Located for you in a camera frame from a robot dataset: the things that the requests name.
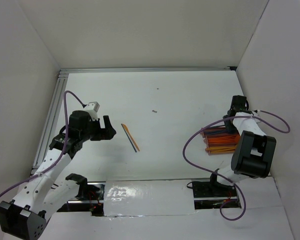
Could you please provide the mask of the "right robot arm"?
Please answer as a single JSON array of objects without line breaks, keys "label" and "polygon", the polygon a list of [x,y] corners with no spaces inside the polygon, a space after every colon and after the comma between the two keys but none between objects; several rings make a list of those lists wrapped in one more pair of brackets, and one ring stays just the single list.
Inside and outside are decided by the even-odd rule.
[{"label": "right robot arm", "polygon": [[260,129],[245,96],[232,97],[230,109],[223,118],[229,117],[234,119],[224,122],[225,129],[230,134],[238,133],[239,140],[231,163],[210,175],[208,190],[213,196],[220,196],[242,180],[267,177],[277,144],[274,137]]}]

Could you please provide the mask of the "blue spoon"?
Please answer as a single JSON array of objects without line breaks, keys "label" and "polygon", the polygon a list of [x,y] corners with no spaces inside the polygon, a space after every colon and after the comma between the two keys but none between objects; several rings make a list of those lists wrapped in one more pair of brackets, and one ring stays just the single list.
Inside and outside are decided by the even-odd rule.
[{"label": "blue spoon", "polygon": [[205,135],[215,135],[215,134],[222,134],[226,133],[226,128],[208,128],[204,131]]}]

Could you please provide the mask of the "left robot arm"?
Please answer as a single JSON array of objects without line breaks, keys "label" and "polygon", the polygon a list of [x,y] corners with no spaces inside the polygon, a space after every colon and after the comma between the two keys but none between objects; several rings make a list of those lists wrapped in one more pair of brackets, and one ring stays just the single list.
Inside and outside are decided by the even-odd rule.
[{"label": "left robot arm", "polygon": [[71,113],[35,174],[10,201],[0,203],[0,228],[4,233],[21,240],[37,240],[52,215],[68,200],[89,198],[86,177],[76,173],[58,177],[86,141],[111,140],[115,136],[109,116],[103,116],[103,121],[101,127],[100,119],[87,110]]}]

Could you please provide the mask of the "yellow knife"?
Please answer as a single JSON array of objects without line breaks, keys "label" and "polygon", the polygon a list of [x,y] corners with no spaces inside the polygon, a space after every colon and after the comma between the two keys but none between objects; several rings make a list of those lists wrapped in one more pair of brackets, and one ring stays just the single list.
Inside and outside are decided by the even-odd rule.
[{"label": "yellow knife", "polygon": [[127,128],[128,134],[129,134],[130,138],[132,139],[132,142],[134,143],[135,148],[137,149],[137,152],[139,152],[139,151],[140,151],[140,148],[139,148],[137,142],[135,141],[135,139],[134,139],[133,136],[131,135],[131,133],[130,133],[128,127],[127,127],[126,125],[125,125],[125,127]]}]

